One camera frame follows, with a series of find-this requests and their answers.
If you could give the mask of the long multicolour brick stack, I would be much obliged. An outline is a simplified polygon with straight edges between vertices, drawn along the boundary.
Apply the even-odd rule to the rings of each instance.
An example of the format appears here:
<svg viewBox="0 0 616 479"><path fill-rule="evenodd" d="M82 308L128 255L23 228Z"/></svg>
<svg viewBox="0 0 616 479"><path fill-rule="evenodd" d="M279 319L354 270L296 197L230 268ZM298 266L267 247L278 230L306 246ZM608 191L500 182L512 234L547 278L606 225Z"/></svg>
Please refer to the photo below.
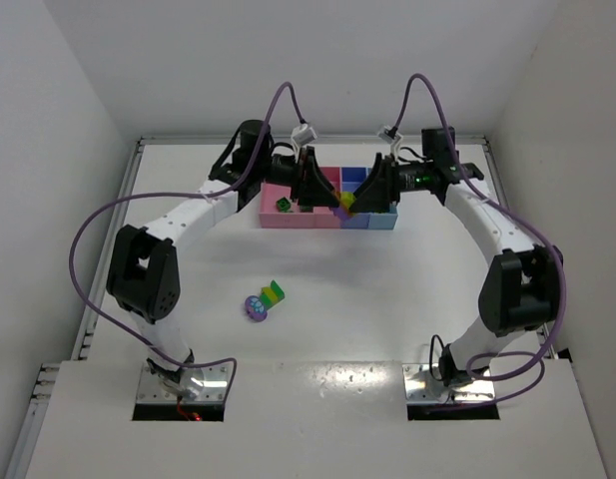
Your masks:
<svg viewBox="0 0 616 479"><path fill-rule="evenodd" d="M272 280L267 286L261 289L260 300L266 309L270 309L284 300L286 297L284 290L279 284Z"/></svg>

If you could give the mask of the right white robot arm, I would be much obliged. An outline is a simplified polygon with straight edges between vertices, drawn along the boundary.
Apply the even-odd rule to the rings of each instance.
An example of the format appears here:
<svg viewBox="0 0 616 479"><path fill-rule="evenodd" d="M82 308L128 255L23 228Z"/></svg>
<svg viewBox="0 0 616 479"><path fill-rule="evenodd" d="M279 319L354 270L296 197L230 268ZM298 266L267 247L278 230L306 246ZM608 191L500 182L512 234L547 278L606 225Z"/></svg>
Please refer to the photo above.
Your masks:
<svg viewBox="0 0 616 479"><path fill-rule="evenodd" d="M428 191L460 220L488 271L478 295L477 318L443 346L434 370L446 386L481 379L511 342L549 321L562 320L562 255L491 198L483 173L460 161L452 128L424 130L421 156L403 165L397 161L402 144L398 129L385 126L378 134L390 152L376 156L353 194L351 209L383 211L404 193Z"/></svg>

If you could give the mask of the purple flower brick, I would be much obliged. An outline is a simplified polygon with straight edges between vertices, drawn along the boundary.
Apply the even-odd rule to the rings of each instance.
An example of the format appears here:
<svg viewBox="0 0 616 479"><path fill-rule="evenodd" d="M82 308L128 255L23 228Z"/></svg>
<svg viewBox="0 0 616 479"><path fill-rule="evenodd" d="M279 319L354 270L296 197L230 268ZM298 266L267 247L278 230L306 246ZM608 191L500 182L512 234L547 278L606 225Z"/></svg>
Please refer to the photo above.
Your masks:
<svg viewBox="0 0 616 479"><path fill-rule="evenodd" d="M250 295L244 301L244 311L253 322L262 322L268 317L268 310L261 299L256 295Z"/></svg>

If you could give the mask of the green yellow orange brick stack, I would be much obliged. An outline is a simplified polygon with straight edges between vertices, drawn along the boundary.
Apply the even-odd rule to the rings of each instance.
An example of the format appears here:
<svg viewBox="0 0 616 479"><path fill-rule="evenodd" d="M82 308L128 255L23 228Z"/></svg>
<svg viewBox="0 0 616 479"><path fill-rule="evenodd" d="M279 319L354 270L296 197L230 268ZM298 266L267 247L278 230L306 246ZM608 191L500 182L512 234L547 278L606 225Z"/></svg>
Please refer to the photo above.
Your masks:
<svg viewBox="0 0 616 479"><path fill-rule="evenodd" d="M290 214L293 210L293 203L286 197L281 197L275 202L276 210L281 214Z"/></svg>

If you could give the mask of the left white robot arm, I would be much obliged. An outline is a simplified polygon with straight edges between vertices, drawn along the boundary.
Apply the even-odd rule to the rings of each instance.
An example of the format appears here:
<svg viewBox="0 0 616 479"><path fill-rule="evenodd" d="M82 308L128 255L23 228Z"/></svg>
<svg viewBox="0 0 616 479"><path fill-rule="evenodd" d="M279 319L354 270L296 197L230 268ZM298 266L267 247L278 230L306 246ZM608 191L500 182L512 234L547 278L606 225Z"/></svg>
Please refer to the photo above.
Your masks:
<svg viewBox="0 0 616 479"><path fill-rule="evenodd" d="M193 198L141 227L125 225L117 232L106 290L149 341L148 366L166 389L184 394L195 361L173 313L181 295L179 253L241 211L263 184L289 188L300 207L338 208L339 194L316 162L315 138L313 126L301 123L291 134L292 154L279 156L270 127L244 121Z"/></svg>

